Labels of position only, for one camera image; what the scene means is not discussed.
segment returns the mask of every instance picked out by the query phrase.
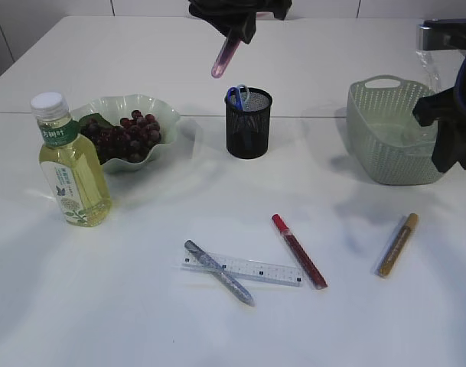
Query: blue scissors handle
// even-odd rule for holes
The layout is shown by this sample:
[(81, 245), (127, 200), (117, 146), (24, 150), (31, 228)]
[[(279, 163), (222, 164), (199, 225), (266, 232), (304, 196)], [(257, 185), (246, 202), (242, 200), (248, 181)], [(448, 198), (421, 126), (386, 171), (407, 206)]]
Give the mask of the blue scissors handle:
[[(241, 88), (244, 88), (246, 90), (246, 98), (243, 100), (243, 97), (241, 95)], [(244, 110), (244, 105), (243, 103), (247, 103), (249, 100), (249, 90), (248, 87), (245, 86), (244, 84), (239, 84), (238, 86), (232, 86), (231, 88), (228, 89), (227, 91), (227, 98), (228, 100), (233, 104), (233, 101), (231, 100), (231, 96), (235, 94), (235, 103), (234, 106), (240, 110)]]

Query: wavy bowl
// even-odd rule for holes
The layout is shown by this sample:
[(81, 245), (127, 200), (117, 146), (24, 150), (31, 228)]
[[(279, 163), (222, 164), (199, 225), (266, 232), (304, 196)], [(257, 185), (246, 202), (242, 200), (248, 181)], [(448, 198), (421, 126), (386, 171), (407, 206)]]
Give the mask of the wavy bowl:
[(158, 159), (177, 139), (177, 123), (180, 115), (166, 102), (160, 99), (133, 94), (121, 97), (102, 97), (71, 111), (77, 121), (92, 113), (99, 113), (112, 125), (120, 125), (122, 117), (130, 118), (131, 112), (138, 109), (143, 115), (151, 113), (161, 126), (161, 143), (154, 146), (148, 156), (139, 163), (130, 163), (113, 158), (103, 164), (103, 170), (108, 174), (119, 171), (137, 171), (150, 161)]

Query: clear plastic ruler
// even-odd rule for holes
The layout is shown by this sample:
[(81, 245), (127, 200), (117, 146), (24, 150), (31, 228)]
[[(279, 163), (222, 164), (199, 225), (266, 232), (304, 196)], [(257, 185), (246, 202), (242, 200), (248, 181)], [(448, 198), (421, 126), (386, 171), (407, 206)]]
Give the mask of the clear plastic ruler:
[[(304, 275), (301, 269), (298, 268), (266, 264), (264, 262), (244, 260), (242, 258), (231, 258), (229, 256), (212, 254), (210, 252), (207, 254), (218, 262), (226, 273), (231, 274), (235, 278), (289, 285), (292, 287), (301, 287), (304, 282)], [(184, 251), (181, 267), (191, 271), (217, 271), (217, 269), (203, 266), (188, 250)]]

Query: white bottle cap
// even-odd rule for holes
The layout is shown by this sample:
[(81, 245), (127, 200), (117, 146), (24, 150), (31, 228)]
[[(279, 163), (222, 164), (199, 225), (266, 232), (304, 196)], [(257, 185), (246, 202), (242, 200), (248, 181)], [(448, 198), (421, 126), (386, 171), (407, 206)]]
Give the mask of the white bottle cap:
[(58, 92), (45, 92), (31, 100), (32, 113), (37, 120), (53, 121), (65, 116), (70, 108)]

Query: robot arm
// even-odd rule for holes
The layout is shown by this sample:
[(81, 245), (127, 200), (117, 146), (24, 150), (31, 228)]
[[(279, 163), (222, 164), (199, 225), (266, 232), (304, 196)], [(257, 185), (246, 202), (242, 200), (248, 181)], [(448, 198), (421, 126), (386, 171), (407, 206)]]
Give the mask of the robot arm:
[(215, 27), (224, 37), (251, 42), (256, 31), (256, 13), (271, 12), (284, 20), (292, 0), (189, 0), (189, 12)]

